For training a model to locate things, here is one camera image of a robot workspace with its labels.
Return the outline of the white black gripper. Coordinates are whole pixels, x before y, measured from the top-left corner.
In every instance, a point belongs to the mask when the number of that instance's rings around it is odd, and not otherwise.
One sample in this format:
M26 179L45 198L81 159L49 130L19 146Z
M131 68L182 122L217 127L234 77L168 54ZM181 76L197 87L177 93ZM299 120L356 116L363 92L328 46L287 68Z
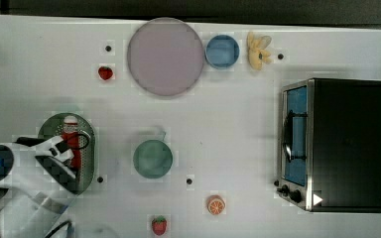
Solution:
M61 136L53 136L48 140L20 137L16 144L32 148L36 153L36 161L55 181L69 192L79 193L76 174L65 164L73 158L73 151Z

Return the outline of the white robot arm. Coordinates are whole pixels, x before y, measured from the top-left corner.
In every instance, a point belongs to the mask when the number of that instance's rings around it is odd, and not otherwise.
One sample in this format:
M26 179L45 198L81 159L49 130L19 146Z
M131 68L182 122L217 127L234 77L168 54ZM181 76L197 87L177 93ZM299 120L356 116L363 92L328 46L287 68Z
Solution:
M0 144L0 188L11 192L0 210L1 238L44 238L78 193L65 164L73 151L60 136L20 137Z

